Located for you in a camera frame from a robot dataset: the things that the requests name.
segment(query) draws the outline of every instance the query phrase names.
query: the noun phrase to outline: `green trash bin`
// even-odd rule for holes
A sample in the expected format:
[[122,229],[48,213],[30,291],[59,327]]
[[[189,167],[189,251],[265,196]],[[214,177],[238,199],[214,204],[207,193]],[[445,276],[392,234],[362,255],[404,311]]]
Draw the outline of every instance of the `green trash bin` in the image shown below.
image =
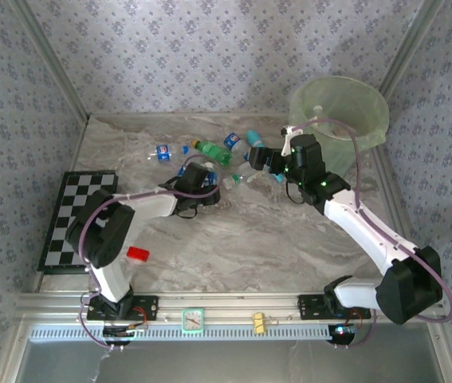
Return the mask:
[[[356,131],[360,151],[385,142],[388,106],[380,92],[348,77],[322,77],[302,85],[289,104],[289,124],[299,125],[327,116]],[[350,136],[338,124],[312,124],[306,133],[316,136],[329,172],[344,176],[355,161]]]

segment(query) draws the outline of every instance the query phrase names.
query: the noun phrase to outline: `small clock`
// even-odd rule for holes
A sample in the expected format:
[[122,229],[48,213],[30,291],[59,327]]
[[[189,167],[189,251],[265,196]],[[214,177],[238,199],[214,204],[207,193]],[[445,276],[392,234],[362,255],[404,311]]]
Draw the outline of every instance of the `small clock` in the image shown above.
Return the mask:
[[204,331],[204,310],[185,309],[181,313],[181,330],[184,334],[200,334]]

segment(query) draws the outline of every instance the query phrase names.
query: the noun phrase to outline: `floral wallpaper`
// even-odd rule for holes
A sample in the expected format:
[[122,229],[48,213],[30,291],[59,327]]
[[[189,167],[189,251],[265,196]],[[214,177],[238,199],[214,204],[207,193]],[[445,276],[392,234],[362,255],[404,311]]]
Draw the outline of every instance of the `floral wallpaper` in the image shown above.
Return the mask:
[[421,0],[33,0],[88,113],[287,112],[326,74],[374,86]]
[[387,150],[418,243],[442,255],[452,288],[452,0],[389,101]]
[[32,288],[80,124],[0,0],[0,349],[14,293]]

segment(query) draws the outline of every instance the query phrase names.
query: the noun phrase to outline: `marble surface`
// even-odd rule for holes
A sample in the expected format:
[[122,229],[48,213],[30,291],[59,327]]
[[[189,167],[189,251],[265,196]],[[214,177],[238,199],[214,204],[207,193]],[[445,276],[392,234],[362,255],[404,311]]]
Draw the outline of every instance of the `marble surface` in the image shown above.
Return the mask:
[[[118,192],[139,192],[177,172],[178,166],[146,161],[156,143],[182,144],[193,137],[221,143],[228,132],[244,136],[255,128],[268,146],[281,147],[280,130],[286,121],[285,116],[219,114],[93,117],[76,170],[114,169]],[[362,199],[386,220],[367,153],[362,166]],[[352,168],[346,179],[353,184],[354,178]],[[140,266],[124,262],[135,290],[313,291],[345,274],[379,275],[345,232],[314,208],[289,201],[284,184],[273,177],[221,193],[218,205],[201,207],[194,219],[172,216],[143,223],[133,245],[148,249],[151,256]],[[42,289],[84,289],[84,280],[72,275],[45,277]]]

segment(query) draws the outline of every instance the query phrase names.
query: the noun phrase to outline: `black and white checkered board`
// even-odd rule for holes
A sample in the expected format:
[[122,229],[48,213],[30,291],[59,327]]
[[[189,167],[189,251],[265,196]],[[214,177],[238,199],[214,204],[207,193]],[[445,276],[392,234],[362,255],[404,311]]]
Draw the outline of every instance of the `black and white checkered board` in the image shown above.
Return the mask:
[[77,253],[65,241],[66,229],[75,219],[89,195],[103,188],[115,193],[117,176],[114,171],[66,172],[61,182],[56,205],[45,239],[38,271],[46,274],[80,274],[84,265]]

